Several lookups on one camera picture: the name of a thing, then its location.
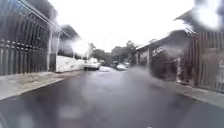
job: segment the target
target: wall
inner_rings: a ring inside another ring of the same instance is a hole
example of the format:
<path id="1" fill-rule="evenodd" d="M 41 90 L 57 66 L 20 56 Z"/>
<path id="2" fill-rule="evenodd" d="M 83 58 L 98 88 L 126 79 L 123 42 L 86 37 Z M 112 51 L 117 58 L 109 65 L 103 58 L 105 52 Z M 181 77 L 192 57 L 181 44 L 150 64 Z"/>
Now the wall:
<path id="1" fill-rule="evenodd" d="M 57 56 L 56 58 L 56 72 L 65 72 L 80 70 L 84 68 L 84 60 L 77 60 L 75 58 Z"/>

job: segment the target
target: car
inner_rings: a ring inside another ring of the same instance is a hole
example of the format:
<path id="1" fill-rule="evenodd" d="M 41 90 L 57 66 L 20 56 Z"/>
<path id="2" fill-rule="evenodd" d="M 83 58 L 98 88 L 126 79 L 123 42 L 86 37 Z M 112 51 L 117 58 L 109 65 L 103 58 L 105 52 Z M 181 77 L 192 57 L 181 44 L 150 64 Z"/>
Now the car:
<path id="1" fill-rule="evenodd" d="M 94 70 L 98 70 L 101 66 L 101 63 L 97 61 L 97 59 L 90 59 L 85 61 L 84 64 L 84 70 L 88 70 L 88 69 L 94 69 Z"/>
<path id="2" fill-rule="evenodd" d="M 127 70 L 127 67 L 125 66 L 125 64 L 118 64 L 116 69 L 119 71 L 125 71 Z"/>

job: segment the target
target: wet road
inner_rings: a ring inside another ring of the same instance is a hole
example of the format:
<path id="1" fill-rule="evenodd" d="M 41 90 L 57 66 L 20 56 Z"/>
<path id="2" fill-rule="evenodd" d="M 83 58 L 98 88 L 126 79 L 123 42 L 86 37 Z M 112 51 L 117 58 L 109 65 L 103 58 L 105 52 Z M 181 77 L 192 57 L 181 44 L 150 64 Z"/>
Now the wet road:
<path id="1" fill-rule="evenodd" d="M 224 110 L 110 69 L 0 101 L 0 128 L 221 128 Z"/>

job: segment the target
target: sky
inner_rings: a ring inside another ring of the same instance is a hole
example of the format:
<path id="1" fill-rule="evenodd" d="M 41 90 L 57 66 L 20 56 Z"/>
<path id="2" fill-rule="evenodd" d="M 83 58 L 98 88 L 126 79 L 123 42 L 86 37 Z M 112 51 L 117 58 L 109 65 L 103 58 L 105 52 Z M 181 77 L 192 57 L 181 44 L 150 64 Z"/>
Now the sky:
<path id="1" fill-rule="evenodd" d="M 70 24 L 82 39 L 110 52 L 128 40 L 145 44 L 168 31 L 193 0 L 49 0 L 60 25 Z"/>

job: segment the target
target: gate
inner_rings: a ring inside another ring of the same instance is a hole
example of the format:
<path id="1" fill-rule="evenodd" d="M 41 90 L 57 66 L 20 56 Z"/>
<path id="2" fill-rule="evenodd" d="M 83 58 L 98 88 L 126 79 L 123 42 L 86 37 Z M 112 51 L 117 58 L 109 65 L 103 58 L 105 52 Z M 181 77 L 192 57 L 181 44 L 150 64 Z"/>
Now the gate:
<path id="1" fill-rule="evenodd" d="M 51 26 L 19 0 L 0 1 L 0 75 L 47 71 Z"/>
<path id="2" fill-rule="evenodd" d="M 224 92 L 224 33 L 199 32 L 193 39 L 195 86 Z"/>

